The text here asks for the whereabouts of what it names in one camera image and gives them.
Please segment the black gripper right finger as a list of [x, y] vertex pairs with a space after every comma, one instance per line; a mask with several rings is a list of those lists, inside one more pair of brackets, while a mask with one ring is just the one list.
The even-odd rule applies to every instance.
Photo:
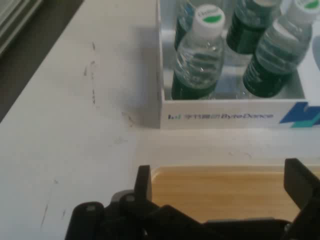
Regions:
[[299, 213], [285, 228], [283, 240], [318, 240], [320, 238], [320, 179], [297, 158], [284, 164], [284, 189]]

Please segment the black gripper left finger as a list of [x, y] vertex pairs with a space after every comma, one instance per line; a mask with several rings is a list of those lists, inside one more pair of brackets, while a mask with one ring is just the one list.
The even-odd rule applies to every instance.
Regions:
[[138, 167], [134, 188], [115, 193], [108, 206], [97, 201], [77, 205], [72, 212], [66, 240], [161, 240], [161, 232], [123, 209], [123, 204], [152, 200], [151, 168]]

